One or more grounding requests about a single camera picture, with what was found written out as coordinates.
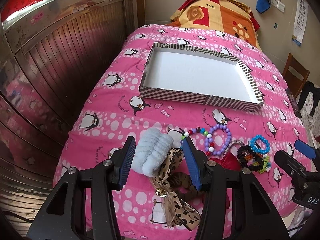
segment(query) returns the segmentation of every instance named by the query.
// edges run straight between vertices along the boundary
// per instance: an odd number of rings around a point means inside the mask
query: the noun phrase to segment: black scrunchie
[[[259,165],[249,165],[248,166],[248,161],[245,159],[246,152],[251,154],[254,157],[254,161],[258,162]],[[255,153],[251,146],[246,145],[246,146],[241,146],[237,152],[237,157],[239,159],[240,165],[242,168],[248,168],[251,171],[259,171],[263,169],[264,161],[263,158],[260,157],[260,154]]]

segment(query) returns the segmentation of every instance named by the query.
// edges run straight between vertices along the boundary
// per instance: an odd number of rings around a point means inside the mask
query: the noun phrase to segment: box
[[[263,99],[250,71],[231,55],[154,43],[139,86],[142,98],[258,111]]]

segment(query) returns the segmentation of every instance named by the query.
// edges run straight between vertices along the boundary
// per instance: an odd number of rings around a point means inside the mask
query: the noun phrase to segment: pink blanket
[[[252,70],[251,74],[264,97],[263,108],[259,112],[249,113],[200,104],[140,99],[138,86],[153,42],[189,43],[191,46],[239,57]],[[214,85],[215,78],[228,77],[213,76],[212,84],[190,86],[211,86]],[[187,131],[200,126],[208,130],[217,123],[223,123],[228,124],[233,140],[247,143],[257,134],[262,134],[269,140],[271,171],[263,174],[255,172],[255,175],[281,216],[286,216],[296,207],[291,200],[291,179],[273,162],[273,156],[277,150],[284,149],[307,168],[310,168],[310,161],[293,149],[295,140],[299,138],[307,141],[307,137],[301,120],[292,111],[285,88],[287,85],[272,62],[261,51],[241,39],[213,30],[146,25],[128,37],[123,50],[90,94],[69,133],[57,166],[54,185],[66,168],[92,168],[121,148],[127,136],[134,136],[138,142],[148,127],[156,127],[163,133],[169,133],[179,146],[179,129]],[[221,146],[225,138],[226,135],[221,130],[214,133],[217,146]],[[204,151],[203,135],[192,136],[192,140],[197,149]],[[237,147],[232,147],[230,151],[236,154]],[[178,170],[188,172],[185,161]],[[196,234],[196,230],[190,232],[184,226],[166,226],[159,203],[161,199],[155,195],[155,190],[144,175],[131,170],[127,184],[120,192],[115,191],[113,198],[123,236],[156,240],[166,239],[174,234],[175,240],[187,240],[193,239]],[[86,199],[86,221],[90,227],[90,190],[87,191]],[[195,199],[190,204],[201,213],[203,205],[200,199]],[[232,202],[230,209],[226,210],[225,236],[230,233],[231,218]]]

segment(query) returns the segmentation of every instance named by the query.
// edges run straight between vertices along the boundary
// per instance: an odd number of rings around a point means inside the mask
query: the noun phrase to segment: wall socket
[[[271,4],[276,7],[279,11],[284,12],[285,5],[279,0],[271,0]]]

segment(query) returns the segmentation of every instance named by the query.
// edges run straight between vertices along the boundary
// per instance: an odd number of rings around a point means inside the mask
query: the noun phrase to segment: metal screw
[[[69,174],[74,174],[75,172],[76,172],[76,167],[70,167],[69,169],[68,169],[68,173]]]
[[[112,164],[112,161],[111,160],[104,160],[102,164],[103,164],[103,166],[110,166]]]
[[[214,167],[217,163],[215,161],[207,161],[207,165],[210,167]]]
[[[249,174],[251,173],[251,171],[250,171],[248,168],[243,168],[243,169],[242,169],[242,172],[243,172],[244,174],[247,174],[247,175],[249,175]]]

